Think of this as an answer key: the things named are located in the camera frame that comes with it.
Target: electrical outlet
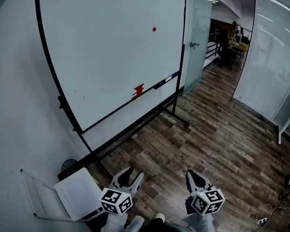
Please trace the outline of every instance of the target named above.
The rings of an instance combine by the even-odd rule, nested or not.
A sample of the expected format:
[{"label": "electrical outlet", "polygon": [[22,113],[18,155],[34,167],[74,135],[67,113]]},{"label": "electrical outlet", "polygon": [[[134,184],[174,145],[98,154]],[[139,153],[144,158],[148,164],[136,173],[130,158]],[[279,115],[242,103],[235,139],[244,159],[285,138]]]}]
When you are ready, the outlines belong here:
[{"label": "electrical outlet", "polygon": [[266,221],[267,221],[267,218],[265,217],[265,218],[263,218],[263,219],[260,219],[260,220],[257,222],[257,224],[258,224],[259,226],[263,227],[263,226],[265,225]]}]

